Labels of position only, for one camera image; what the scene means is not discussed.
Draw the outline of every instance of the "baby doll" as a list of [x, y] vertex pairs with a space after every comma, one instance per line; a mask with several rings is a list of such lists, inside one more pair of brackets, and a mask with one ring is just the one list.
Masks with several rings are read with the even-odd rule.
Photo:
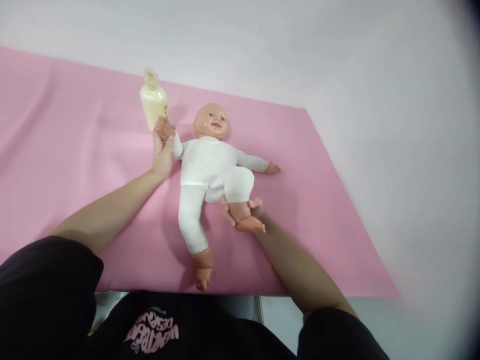
[[237, 230], [265, 232], [265, 225], [252, 216], [248, 206], [255, 179], [252, 171], [281, 172], [272, 162], [247, 155], [223, 142], [228, 130], [227, 113], [215, 103], [203, 106], [196, 114], [193, 122], [196, 139], [181, 143], [166, 117], [161, 117], [156, 125], [163, 141], [169, 136], [175, 138], [172, 155], [182, 160], [178, 223], [197, 266], [196, 287], [203, 292], [215, 272], [212, 252], [200, 224], [203, 202], [217, 203], [225, 195]]

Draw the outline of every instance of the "pink sheet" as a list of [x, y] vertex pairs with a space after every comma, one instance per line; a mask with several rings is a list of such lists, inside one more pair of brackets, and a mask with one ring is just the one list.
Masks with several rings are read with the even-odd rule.
[[[152, 135], [140, 76], [2, 47], [0, 60], [1, 263], [148, 170]], [[263, 198], [346, 296], [398, 296], [304, 109], [161, 85], [183, 141], [193, 138], [200, 106], [217, 102], [229, 114], [230, 144], [281, 165], [280, 175], [256, 175], [253, 195]], [[176, 162], [170, 179], [101, 254], [99, 291], [197, 292], [177, 220], [179, 196]], [[218, 204], [206, 204], [201, 221], [218, 269], [209, 293], [285, 295], [255, 238], [231, 229]]]

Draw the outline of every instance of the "black sleeve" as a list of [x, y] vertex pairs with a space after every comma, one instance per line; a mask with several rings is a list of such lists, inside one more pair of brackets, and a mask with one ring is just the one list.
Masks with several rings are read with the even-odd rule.
[[299, 359], [387, 359], [372, 333], [356, 317], [334, 308], [314, 311], [298, 337]]
[[10, 256], [0, 265], [0, 358], [69, 358], [94, 320], [103, 268], [86, 246], [59, 236]]

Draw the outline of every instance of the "cream bottle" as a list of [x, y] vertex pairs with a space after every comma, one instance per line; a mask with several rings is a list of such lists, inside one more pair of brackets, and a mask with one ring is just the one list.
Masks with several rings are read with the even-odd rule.
[[167, 94], [159, 85], [159, 76], [150, 67], [145, 68], [145, 85], [140, 91], [148, 128], [153, 131], [160, 116], [168, 115]]

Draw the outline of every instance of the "white sleeve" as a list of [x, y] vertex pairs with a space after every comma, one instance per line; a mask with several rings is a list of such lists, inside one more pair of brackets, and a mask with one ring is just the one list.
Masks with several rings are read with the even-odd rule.
[[263, 160], [261, 157], [247, 155], [238, 149], [235, 149], [235, 155], [238, 165], [258, 173], [263, 173], [269, 165], [269, 162]]
[[175, 131], [175, 140], [173, 141], [173, 150], [171, 154], [175, 159], [181, 159], [184, 152], [184, 145], [180, 141], [180, 136]]

